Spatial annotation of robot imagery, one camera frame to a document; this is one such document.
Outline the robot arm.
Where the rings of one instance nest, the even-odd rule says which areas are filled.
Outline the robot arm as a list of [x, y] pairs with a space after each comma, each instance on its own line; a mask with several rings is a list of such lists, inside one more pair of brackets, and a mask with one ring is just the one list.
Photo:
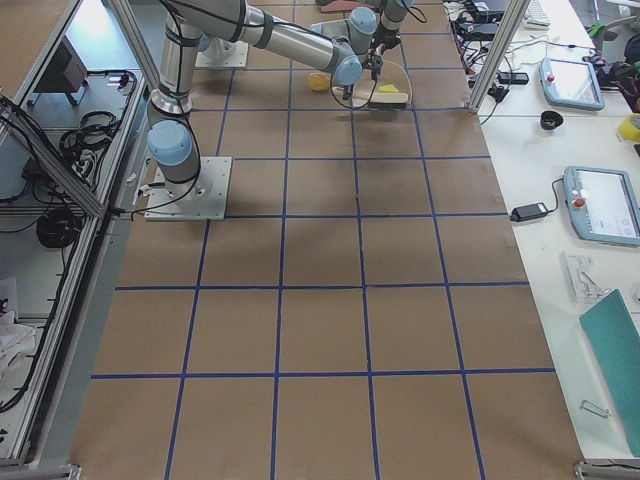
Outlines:
[[332, 76], [350, 87], [362, 76], [377, 20], [358, 8], [344, 27], [302, 27], [246, 1], [165, 1], [165, 41], [159, 83], [151, 91], [147, 147], [173, 201], [204, 193], [201, 160], [189, 125], [190, 93], [201, 40], [242, 42]]
[[380, 16], [372, 39], [372, 49], [393, 49], [400, 43], [400, 28], [413, 5], [414, 2], [410, 0], [380, 2]]

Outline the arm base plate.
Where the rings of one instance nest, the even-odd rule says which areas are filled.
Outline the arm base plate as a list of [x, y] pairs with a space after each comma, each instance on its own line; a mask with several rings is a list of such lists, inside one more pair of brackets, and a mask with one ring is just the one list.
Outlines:
[[204, 36], [200, 42], [195, 68], [197, 70], [244, 69], [247, 65], [249, 45], [231, 43]]
[[157, 167], [154, 182], [163, 183], [163, 186], [150, 191], [145, 218], [158, 221], [223, 220], [231, 167], [231, 157], [202, 157], [200, 174], [193, 188], [190, 183], [166, 182]]

